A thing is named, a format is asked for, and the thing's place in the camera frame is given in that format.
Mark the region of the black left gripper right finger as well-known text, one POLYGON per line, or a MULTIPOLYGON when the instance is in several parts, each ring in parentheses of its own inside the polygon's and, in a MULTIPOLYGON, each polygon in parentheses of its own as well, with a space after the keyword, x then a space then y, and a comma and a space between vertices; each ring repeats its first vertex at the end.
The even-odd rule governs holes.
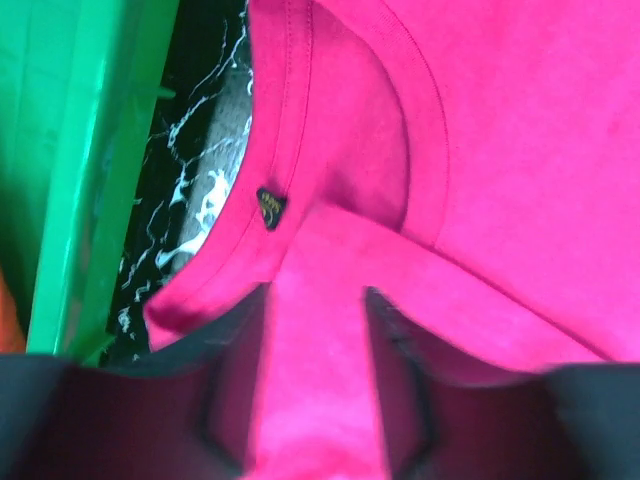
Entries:
POLYGON ((639 368, 501 369, 407 318, 364 304, 394 479, 635 479, 639 368))

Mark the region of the crimson red t shirt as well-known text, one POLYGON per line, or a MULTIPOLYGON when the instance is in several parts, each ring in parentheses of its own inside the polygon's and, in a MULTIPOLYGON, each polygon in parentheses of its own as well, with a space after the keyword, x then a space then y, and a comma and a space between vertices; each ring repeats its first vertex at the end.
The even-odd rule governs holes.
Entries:
POLYGON ((253 114, 159 349, 266 284, 247 479, 386 479, 365 294, 504 370, 639 368, 635 1, 253 1, 253 114))

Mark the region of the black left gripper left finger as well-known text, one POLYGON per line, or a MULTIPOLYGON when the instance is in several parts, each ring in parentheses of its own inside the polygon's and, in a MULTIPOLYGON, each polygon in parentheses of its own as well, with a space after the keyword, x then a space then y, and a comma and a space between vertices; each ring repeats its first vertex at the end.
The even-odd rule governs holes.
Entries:
POLYGON ((1 359, 5 479, 236 479, 250 428, 265 293, 128 364, 1 359))

